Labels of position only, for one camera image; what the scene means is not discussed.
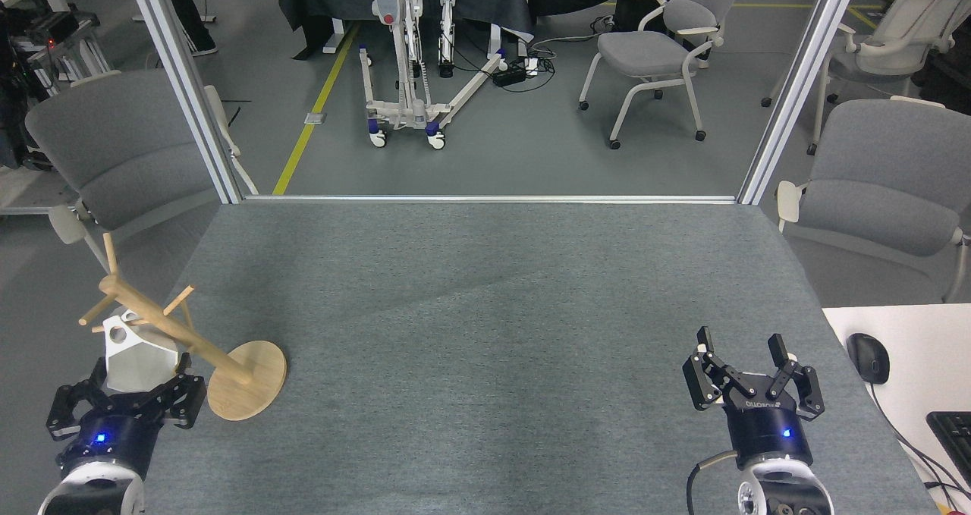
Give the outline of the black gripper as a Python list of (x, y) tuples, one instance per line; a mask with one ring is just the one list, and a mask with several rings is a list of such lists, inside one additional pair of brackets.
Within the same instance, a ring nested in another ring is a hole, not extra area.
[[(59, 387), (46, 418), (46, 431), (52, 439), (71, 440), (59, 454), (60, 475), (66, 477), (86, 463), (105, 462), (119, 464), (145, 479), (161, 425), (191, 429), (206, 398), (205, 378), (188, 373), (190, 366), (190, 354), (181, 353), (174, 377), (143, 395), (139, 416), (103, 412), (114, 407), (103, 388), (107, 378), (103, 356), (86, 379)], [(75, 408), (81, 401), (94, 410), (79, 422)]]
[[(684, 380), (697, 410), (706, 410), (729, 391), (725, 414), (736, 466), (749, 467), (764, 460), (790, 459), (807, 463), (807, 439), (799, 418), (812, 421), (825, 412), (821, 386), (814, 367), (798, 363), (788, 352), (781, 333), (773, 333), (767, 345), (777, 372), (763, 395), (749, 396), (749, 382), (734, 366), (714, 353), (708, 326), (701, 326), (697, 345), (682, 366)], [(786, 393), (794, 382), (798, 404)]]

